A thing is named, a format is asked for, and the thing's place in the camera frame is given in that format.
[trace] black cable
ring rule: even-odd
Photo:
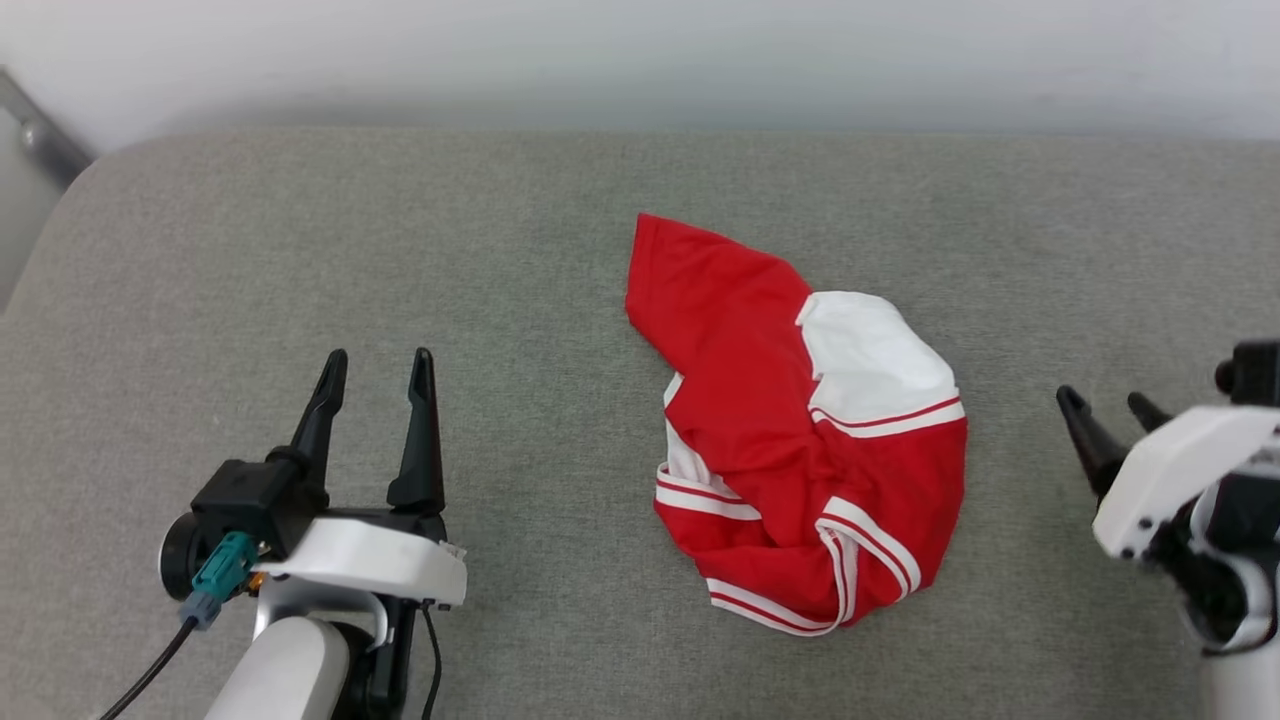
[[[143,673],[141,678],[138,678],[138,682],[133,683],[133,687],[129,688],[129,691],[124,693],[124,696],[122,696],[120,700],[115,701],[115,705],[113,705],[111,708],[108,710],[105,715],[102,715],[101,720],[115,720],[116,717],[119,717],[120,714],[124,712],[124,708],[128,707],[131,702],[137,700],[138,696],[142,694],[142,691],[147,689],[147,685],[151,684],[151,680],[156,679],[156,675],[159,675],[160,671],[164,670],[164,666],[168,665],[170,660],[173,660],[173,656],[178,655],[178,648],[182,647],[182,643],[187,642],[187,635],[189,635],[191,632],[195,629],[196,629],[196,619],[187,618],[187,621],[182,624],[182,629],[178,630],[178,634],[174,635],[172,641],[169,641],[169,647],[164,648],[164,652],[160,653],[160,657],[156,657],[156,661],[151,664],[151,667],[147,667],[147,671]]]
[[[422,706],[422,720],[431,717],[431,708],[435,706],[435,693],[440,689],[440,641],[435,639],[435,625],[431,623],[431,614],[422,606],[422,618],[426,618],[426,632],[431,635],[431,652],[435,653],[435,671],[431,673],[431,689],[426,693],[426,705]]]

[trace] gray fabric surface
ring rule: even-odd
[[[439,716],[1192,717],[1174,596],[1094,544],[1052,396],[1129,439],[1130,389],[1215,400],[1233,343],[1280,331],[1277,186],[1276,145],[1070,138],[285,129],[110,156],[0,320],[0,705],[123,692],[175,629],[169,523],[288,439],[334,347],[333,498],[379,503],[428,345],[471,573]],[[968,497],[932,589],[820,639],[708,605],[650,506],[669,370],[622,310],[637,211],[883,295],[951,363]],[[133,716],[201,716],[251,616]],[[407,715],[425,635],[415,657]]]

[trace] red fabric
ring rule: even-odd
[[[809,400],[817,383],[796,325],[812,293],[778,258],[673,220],[639,218],[626,310],[684,375],[667,419],[741,497],[726,502],[749,503],[760,519],[660,502],[655,510],[705,578],[831,621],[838,611],[836,550],[824,546],[815,529],[828,501],[841,497],[865,510],[909,548],[927,587],[963,497],[965,421],[876,438],[849,437],[832,421],[815,423]],[[863,539],[874,543],[865,534]],[[902,594],[868,542],[855,548],[850,623]]]

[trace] red and white garment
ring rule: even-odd
[[[893,305],[640,215],[626,309],[676,370],[654,509],[712,605],[820,635],[933,582],[968,425]]]

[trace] white backdrop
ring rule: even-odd
[[[246,122],[1280,137],[1277,0],[0,0],[91,150]]]

